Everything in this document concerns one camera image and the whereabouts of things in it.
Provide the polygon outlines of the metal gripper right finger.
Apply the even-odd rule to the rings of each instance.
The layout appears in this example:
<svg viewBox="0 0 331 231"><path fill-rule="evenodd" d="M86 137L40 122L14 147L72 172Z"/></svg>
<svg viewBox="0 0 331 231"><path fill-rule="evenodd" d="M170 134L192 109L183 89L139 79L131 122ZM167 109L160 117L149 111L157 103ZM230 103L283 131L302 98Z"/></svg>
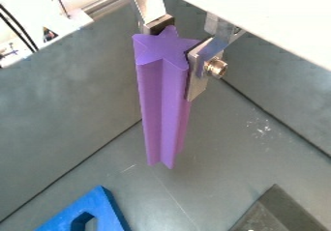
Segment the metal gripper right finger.
<svg viewBox="0 0 331 231"><path fill-rule="evenodd" d="M204 30L210 37L187 51L190 76L186 99L194 101L207 88L208 78L220 79L228 69L223 61L223 53L231 43L238 40L246 31L234 23L208 13Z"/></svg>

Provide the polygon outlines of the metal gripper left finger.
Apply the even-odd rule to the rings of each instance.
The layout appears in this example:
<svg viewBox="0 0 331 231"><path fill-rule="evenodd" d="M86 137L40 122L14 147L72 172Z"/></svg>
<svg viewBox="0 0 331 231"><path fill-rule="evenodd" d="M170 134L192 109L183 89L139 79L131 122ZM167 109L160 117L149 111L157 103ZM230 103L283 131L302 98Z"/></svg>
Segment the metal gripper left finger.
<svg viewBox="0 0 331 231"><path fill-rule="evenodd" d="M167 12L164 0L129 0L143 34L160 35L170 25L175 24L175 17Z"/></svg>

